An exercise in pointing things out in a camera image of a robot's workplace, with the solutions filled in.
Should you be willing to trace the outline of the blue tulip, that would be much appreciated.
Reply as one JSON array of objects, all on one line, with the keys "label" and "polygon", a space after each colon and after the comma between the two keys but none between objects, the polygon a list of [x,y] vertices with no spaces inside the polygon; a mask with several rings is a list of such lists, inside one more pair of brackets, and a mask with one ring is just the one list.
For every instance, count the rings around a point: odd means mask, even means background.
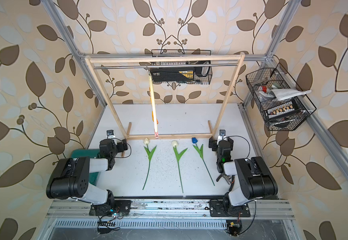
[{"label": "blue tulip", "polygon": [[208,169],[208,166],[206,164],[206,161],[204,159],[204,144],[201,144],[200,146],[198,146],[198,139],[195,138],[195,137],[192,138],[192,144],[193,144],[193,147],[195,148],[195,150],[197,151],[197,153],[199,154],[201,160],[203,161],[204,166],[205,166],[205,168],[206,168],[206,170],[208,172],[208,175],[209,175],[213,185],[215,186],[214,180],[213,180],[213,178],[211,176],[211,173],[210,173],[210,171]]}]

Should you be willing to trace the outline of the yellow clip hanger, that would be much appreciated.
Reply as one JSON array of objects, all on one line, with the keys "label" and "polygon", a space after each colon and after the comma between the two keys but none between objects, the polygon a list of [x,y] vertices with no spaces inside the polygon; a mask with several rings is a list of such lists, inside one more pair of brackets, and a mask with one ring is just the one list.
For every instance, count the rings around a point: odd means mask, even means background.
[{"label": "yellow clip hanger", "polygon": [[156,104],[155,104],[155,92],[154,92],[153,78],[151,73],[149,73],[149,85],[150,85],[150,98],[151,98],[151,104],[152,104],[152,116],[153,116],[153,122],[154,122],[154,133],[155,133],[155,138],[158,139],[159,133],[158,133]]}]

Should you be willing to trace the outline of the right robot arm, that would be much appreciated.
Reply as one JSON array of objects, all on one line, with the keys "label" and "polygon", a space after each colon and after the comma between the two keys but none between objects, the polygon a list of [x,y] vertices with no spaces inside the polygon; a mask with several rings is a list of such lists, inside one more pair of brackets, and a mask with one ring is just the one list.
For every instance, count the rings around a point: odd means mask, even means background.
[{"label": "right robot arm", "polygon": [[211,217],[250,217],[249,203],[278,194],[278,185],[262,157],[233,159],[234,141],[220,136],[209,139],[216,152],[218,180],[225,178],[230,188],[221,200],[210,200]]}]

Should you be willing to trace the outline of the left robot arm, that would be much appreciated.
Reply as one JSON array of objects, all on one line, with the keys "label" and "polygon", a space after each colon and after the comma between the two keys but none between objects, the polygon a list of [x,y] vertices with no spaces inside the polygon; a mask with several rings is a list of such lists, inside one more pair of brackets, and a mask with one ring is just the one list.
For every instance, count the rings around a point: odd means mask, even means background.
[{"label": "left robot arm", "polygon": [[131,151],[127,140],[104,139],[94,154],[57,162],[49,179],[46,195],[49,199],[74,199],[88,203],[97,217],[127,215],[131,201],[115,200],[112,191],[101,189],[90,182],[90,174],[111,171],[119,153]]}]

